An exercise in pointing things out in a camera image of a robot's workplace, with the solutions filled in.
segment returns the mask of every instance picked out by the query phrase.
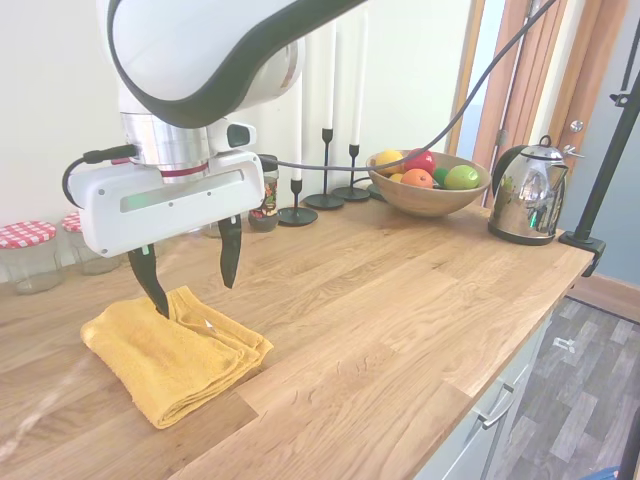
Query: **yellow towel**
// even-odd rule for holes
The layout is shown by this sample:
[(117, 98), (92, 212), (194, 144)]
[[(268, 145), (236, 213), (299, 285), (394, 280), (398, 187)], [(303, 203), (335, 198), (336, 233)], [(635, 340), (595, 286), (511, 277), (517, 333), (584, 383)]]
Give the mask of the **yellow towel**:
[(114, 303), (82, 327), (84, 343), (157, 428), (173, 425), (229, 388), (273, 348), (262, 335), (204, 305), (187, 287), (167, 298), (169, 320), (151, 300), (139, 298)]

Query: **candle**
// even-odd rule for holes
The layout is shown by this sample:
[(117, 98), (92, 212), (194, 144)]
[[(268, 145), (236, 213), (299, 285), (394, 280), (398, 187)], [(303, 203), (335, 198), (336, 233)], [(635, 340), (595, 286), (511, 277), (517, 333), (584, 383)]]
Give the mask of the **candle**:
[(362, 104), (364, 102), (364, 80), (367, 71), (367, 47), (369, 43), (369, 9), (365, 5), (362, 11), (360, 45), (356, 70), (356, 91), (353, 95), (353, 122), (351, 124), (351, 145), (360, 145), (360, 125), (362, 123)]
[[(293, 86), (295, 110), (293, 114), (293, 163), (302, 165), (302, 74)], [(292, 180), (302, 180), (302, 169), (294, 168), (291, 172)]]
[(327, 72), (327, 85), (326, 85), (326, 118), (324, 122), (324, 128), (333, 129), (333, 96), (335, 90), (335, 76), (336, 76), (336, 42), (338, 37), (338, 24), (336, 21), (332, 21), (329, 24), (329, 55), (328, 55), (328, 65), (326, 68)]

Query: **electric kettle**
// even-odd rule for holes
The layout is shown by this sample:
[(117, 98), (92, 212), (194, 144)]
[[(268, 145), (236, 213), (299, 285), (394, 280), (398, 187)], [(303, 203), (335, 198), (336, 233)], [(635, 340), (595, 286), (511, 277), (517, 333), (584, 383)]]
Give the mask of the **electric kettle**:
[(545, 135), (500, 157), (493, 173), (489, 231), (522, 245), (546, 245), (556, 235), (569, 167)]

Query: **fruit bowl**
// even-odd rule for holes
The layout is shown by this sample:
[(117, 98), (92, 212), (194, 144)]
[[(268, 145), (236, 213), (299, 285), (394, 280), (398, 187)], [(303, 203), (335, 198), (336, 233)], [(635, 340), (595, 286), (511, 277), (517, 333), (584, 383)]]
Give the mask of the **fruit bowl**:
[[(409, 150), (399, 150), (403, 155), (408, 155)], [(479, 186), (471, 190), (437, 190), (421, 188), (394, 182), (380, 175), (375, 170), (369, 171), (371, 181), (380, 189), (380, 193), (387, 202), (405, 213), (417, 217), (442, 217), (456, 212), (484, 193), (491, 184), (491, 175), (480, 165), (469, 162), (453, 155), (432, 152), (438, 167), (451, 170), (457, 165), (469, 165), (478, 172)], [(377, 155), (367, 160), (367, 165), (374, 164)]]

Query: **power cord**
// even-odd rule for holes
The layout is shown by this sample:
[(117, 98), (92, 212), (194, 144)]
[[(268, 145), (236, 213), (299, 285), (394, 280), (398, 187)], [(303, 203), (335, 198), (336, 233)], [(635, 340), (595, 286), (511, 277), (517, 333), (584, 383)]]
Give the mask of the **power cord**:
[(62, 175), (62, 191), (64, 196), (78, 208), (82, 208), (73, 199), (73, 195), (69, 191), (69, 177), (71, 173), (81, 164), (95, 165), (96, 163), (106, 162), (107, 160), (116, 160), (118, 158), (135, 157), (138, 155), (138, 149), (135, 145), (120, 145), (118, 147), (107, 148), (106, 150), (93, 150), (85, 153), (81, 158), (74, 160)]
[[(408, 162), (409, 160), (411, 160), (411, 159), (413, 159), (413, 158), (415, 158), (415, 157), (417, 157), (419, 155), (422, 155), (424, 152), (426, 152), (431, 147), (433, 147), (436, 143), (438, 143), (440, 140), (442, 140), (447, 135), (447, 133), (449, 133), (449, 131), (453, 128), (453, 126), (456, 123), (458, 123), (458, 120), (460, 120), (460, 118), (464, 114), (464, 112), (467, 109), (467, 107), (469, 107), (469, 104), (473, 100), (473, 97), (476, 96), (476, 93), (478, 93), (478, 90), (480, 90), (480, 87), (482, 86), (484, 81), (487, 79), (487, 77), (489, 76), (491, 71), (498, 64), (498, 62), (500, 60), (502, 60), (502, 57), (504, 57), (507, 54), (507, 52), (509, 52), (511, 47), (513, 47), (516, 43), (518, 43), (520, 38), (525, 33), (527, 33), (527, 31), (529, 31), (529, 29), (531, 29), (531, 27), (533, 27), (533, 25), (535, 25), (535, 23), (540, 19), (540, 17), (542, 17), (545, 13), (547, 13), (547, 10), (549, 10), (553, 6), (553, 4), (556, 3), (556, 1), (557, 0), (549, 0), (542, 7), (540, 7), (540, 9), (536, 12), (536, 14), (533, 15), (529, 19), (529, 21), (527, 23), (525, 23), (525, 25), (520, 30), (518, 30), (518, 33), (516, 33), (511, 40), (509, 40), (509, 42), (502, 48), (502, 50), (500, 50), (500, 52), (491, 61), (489, 66), (487, 66), (485, 71), (482, 72), (482, 75), (480, 76), (480, 78), (476, 82), (475, 86), (471, 90), (471, 93), (469, 94), (469, 96), (467, 97), (465, 102), (460, 107), (460, 110), (458, 110), (456, 112), (456, 114), (453, 116), (453, 118), (451, 119), (449, 124), (444, 128), (444, 130), (442, 130), (427, 145), (425, 145), (424, 147), (422, 147), (420, 149), (417, 149), (417, 150), (413, 151), (412, 153), (410, 153), (406, 157), (401, 158), (400, 160), (397, 160), (395, 162), (387, 163), (385, 165), (379, 165), (377, 167), (375, 165), (371, 166), (371, 167), (341, 167), (341, 166), (327, 166), (327, 167), (325, 167), (324, 165), (300, 165), (300, 164), (297, 164), (297, 163), (282, 162), (280, 160), (274, 160), (274, 159), (265, 159), (265, 162), (274, 163), (274, 164), (280, 165), (282, 167), (300, 168), (302, 170), (320, 170), (320, 171), (330, 170), (330, 171), (339, 171), (339, 172), (369, 172), (371, 170), (381, 170), (383, 168), (389, 168), (389, 167), (394, 167), (396, 165), (402, 165), (403, 163)], [(367, 179), (367, 177), (361, 178), (361, 179), (356, 180), (356, 182), (361, 181), (361, 180), (366, 180), (366, 179)]]

